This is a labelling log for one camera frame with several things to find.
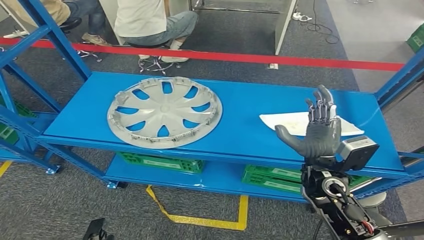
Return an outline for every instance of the stool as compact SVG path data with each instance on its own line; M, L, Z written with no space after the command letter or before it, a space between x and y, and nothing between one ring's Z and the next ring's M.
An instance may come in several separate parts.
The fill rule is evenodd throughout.
M131 47L134 47L134 48L157 49L157 48L165 47L165 45L168 42L169 41L166 41L166 42L158 44L158 45L150 45L150 46L137 45L137 44L133 44L133 43L129 43L129 42L127 42L127 43L128 43L128 45L130 45ZM175 67L178 68L178 69L181 68L181 65L178 62L163 62L163 61L161 61L160 56L150 56L149 58L146 58L146 59L138 59L138 66L140 67L140 73L142 73L144 70L151 71L151 72L161 71L162 74L166 76L167 73L165 72L165 70L169 69L173 65L175 65Z
M60 30L62 30L62 32L68 36L68 34L71 33L70 30L78 27L81 22L83 20L80 17L76 17L76 18L72 18L72 19L68 19L66 20L64 23L62 23L59 28ZM79 42L80 44L92 44L91 42L87 42L87 41L83 41L83 42ZM88 51L84 51L84 50L77 50L76 53L81 57L81 58L85 58L88 56L93 56L96 58L97 62L101 62L103 59L99 58L99 56L97 56L96 54L94 54L93 52L88 52Z

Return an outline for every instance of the leg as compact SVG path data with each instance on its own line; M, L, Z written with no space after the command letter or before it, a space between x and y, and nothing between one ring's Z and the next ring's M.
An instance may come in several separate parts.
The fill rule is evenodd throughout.
M167 21L169 27L166 28L166 31L178 33L178 35L174 38L178 43L175 43L175 46L171 45L171 49L180 48L187 37L192 34L198 19L199 16L194 11L185 11L175 16L168 17Z
M70 19L88 15L88 33L85 33L82 39L93 44L110 46L100 37L105 27L106 15L99 0L65 0L64 3L69 7Z
M181 12L167 18L166 31L141 37L123 37L126 42L136 45L153 46L165 43L171 39L184 42L185 38L195 29L198 20L197 13L193 11Z

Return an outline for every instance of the gray robotic hand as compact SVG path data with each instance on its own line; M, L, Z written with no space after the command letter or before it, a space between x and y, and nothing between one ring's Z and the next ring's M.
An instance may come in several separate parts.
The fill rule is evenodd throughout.
M336 105L330 91L323 85L313 95L316 105L307 98L309 124L304 139L289 133L283 125L276 125L278 138L305 158L330 157L336 154L340 144L342 124L336 116Z

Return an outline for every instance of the sneaker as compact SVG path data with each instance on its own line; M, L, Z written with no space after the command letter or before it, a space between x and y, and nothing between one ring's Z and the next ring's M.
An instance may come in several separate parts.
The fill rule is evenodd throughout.
M100 46L105 46L105 47L112 46L112 44L110 44L107 41L105 41L101 36L99 36L99 35L91 35L91 34L88 34L88 32L84 33L84 35L82 35L81 38L83 40L85 40L87 42L90 42L92 44L95 44L95 45L100 45Z
M141 59L141 60L145 60L145 59L150 58L150 55L142 55L142 54L139 54L138 56L140 57L140 59Z
M162 62L164 63L182 63L182 62L186 62L187 60L189 60L188 57L177 57L177 56L162 56L160 58L160 60L162 60Z

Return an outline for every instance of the red rope barrier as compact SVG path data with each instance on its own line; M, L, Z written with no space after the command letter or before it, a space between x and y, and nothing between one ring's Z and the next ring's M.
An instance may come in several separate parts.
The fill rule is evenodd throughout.
M18 43L20 38L3 38L0 37L0 45L14 45ZM376 61L351 61L339 59L324 59L311 57L293 57L293 56L275 56L275 55L255 55L255 54L239 54L224 52L205 52L191 50L167 50L167 49L149 49L135 48L128 46L98 46L92 44L72 43L76 50L84 50L97 53L124 54L124 55L154 55L182 57L190 59L228 61L240 63L255 64L280 64L304 67L320 67L320 68L344 68L344 69L363 69L363 70L379 70L379 71L399 71L404 64L395 62L376 62ZM36 48L55 48L48 40L38 40L32 47Z

